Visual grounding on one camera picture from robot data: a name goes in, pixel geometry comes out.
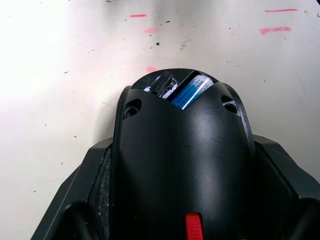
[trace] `white floor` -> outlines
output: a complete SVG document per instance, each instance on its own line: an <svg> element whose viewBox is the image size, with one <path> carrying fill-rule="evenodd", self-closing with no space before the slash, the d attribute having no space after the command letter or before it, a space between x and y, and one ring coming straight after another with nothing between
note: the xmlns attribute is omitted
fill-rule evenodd
<svg viewBox="0 0 320 240"><path fill-rule="evenodd" d="M30 239L150 69L230 84L253 133L320 181L319 14L316 0L0 0L1 239Z"/></svg>

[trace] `battery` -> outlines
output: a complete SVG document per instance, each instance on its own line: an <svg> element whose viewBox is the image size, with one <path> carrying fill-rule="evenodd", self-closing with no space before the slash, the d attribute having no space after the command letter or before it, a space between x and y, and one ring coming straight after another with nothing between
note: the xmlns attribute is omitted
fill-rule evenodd
<svg viewBox="0 0 320 240"><path fill-rule="evenodd" d="M184 110L213 84L210 77L197 75L174 97L171 103Z"/></svg>

